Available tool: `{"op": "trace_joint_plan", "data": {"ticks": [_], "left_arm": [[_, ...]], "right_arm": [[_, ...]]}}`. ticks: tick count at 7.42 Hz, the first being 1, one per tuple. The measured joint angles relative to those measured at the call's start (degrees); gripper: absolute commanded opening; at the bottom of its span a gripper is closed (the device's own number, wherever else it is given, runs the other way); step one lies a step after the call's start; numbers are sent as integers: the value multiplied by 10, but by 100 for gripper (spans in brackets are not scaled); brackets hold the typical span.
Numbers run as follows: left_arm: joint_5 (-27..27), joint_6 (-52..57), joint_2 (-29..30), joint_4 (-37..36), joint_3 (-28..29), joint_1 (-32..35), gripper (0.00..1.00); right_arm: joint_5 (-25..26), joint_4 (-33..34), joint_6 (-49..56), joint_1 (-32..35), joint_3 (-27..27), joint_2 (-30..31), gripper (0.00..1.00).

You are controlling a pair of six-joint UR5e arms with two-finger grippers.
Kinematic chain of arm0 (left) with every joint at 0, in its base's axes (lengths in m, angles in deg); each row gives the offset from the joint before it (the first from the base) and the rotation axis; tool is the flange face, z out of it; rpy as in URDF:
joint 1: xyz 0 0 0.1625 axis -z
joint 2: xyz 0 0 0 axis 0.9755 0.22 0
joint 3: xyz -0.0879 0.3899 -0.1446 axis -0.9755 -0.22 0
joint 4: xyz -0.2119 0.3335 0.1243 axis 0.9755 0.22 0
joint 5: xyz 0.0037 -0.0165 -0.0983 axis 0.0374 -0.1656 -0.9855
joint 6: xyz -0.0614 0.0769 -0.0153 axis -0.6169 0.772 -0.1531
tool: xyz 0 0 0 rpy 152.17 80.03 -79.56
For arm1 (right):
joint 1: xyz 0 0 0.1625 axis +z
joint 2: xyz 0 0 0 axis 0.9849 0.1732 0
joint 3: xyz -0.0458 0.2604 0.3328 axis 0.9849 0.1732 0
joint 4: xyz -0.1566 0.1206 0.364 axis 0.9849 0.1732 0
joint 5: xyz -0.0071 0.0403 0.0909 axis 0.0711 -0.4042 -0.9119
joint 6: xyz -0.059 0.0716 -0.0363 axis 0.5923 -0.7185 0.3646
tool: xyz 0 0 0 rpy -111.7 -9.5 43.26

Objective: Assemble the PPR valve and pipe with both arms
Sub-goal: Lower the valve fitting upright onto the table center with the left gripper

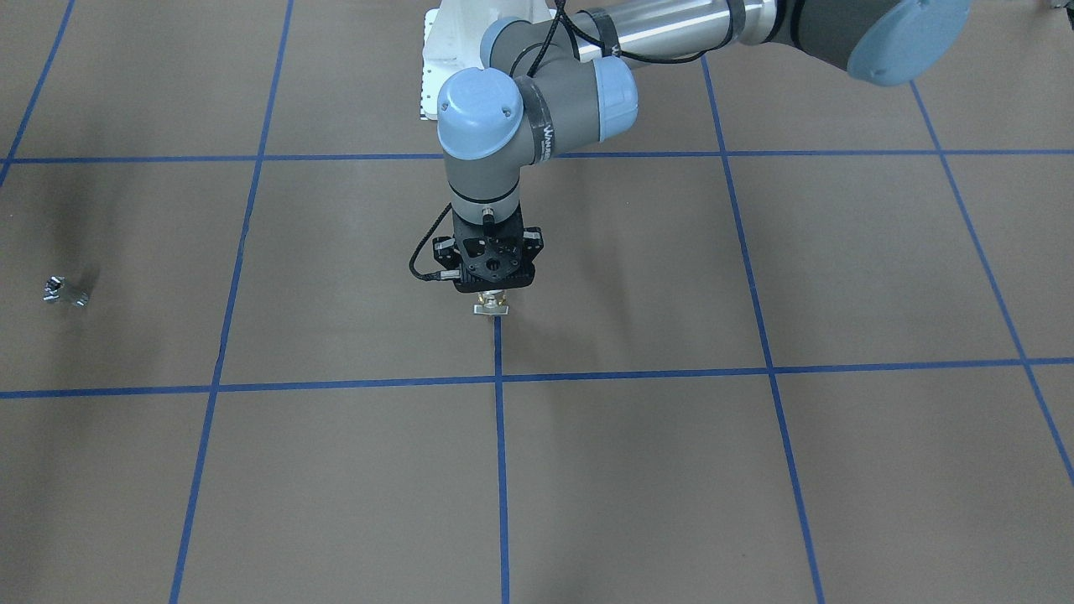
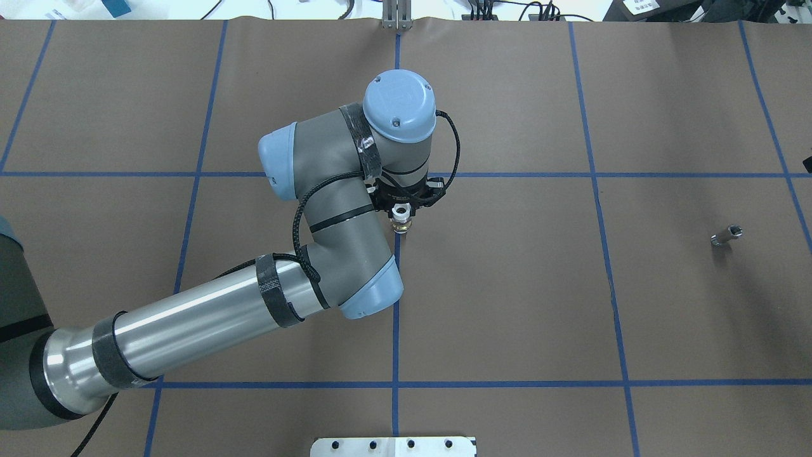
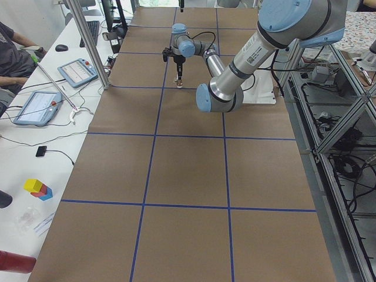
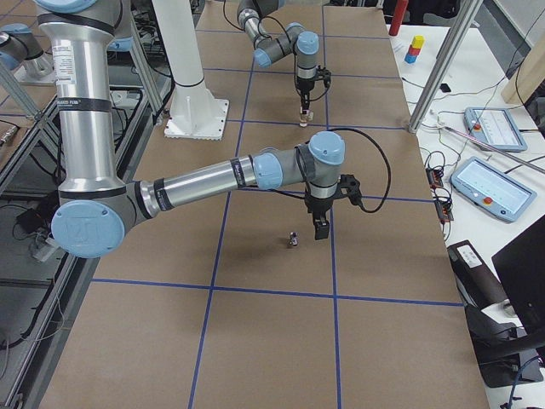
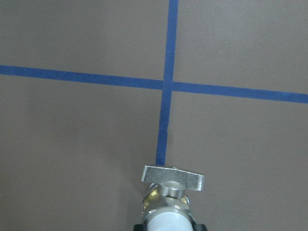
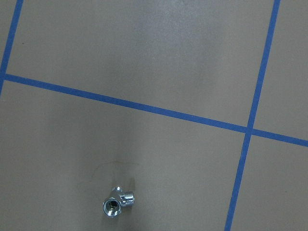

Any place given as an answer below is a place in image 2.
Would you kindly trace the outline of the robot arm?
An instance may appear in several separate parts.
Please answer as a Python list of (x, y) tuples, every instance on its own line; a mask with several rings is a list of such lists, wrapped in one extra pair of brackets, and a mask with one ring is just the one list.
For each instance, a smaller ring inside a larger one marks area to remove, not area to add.
[(404, 225), (449, 185), (428, 177), (443, 112), (413, 70), (386, 70), (362, 102), (266, 134), (258, 155), (279, 199), (297, 202), (293, 250), (250, 260), (85, 329), (53, 325), (24, 249), (2, 219), (2, 429), (52, 427), (114, 394), (331, 308), (347, 319), (403, 295), (377, 219)]

